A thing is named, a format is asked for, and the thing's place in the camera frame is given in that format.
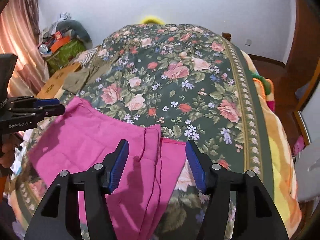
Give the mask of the person's left hand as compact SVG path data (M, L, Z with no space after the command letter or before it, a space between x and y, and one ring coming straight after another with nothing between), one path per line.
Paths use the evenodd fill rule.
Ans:
M14 146L11 142L6 142L2 145L3 155L0 158L0 163L4 168L9 168L15 159Z

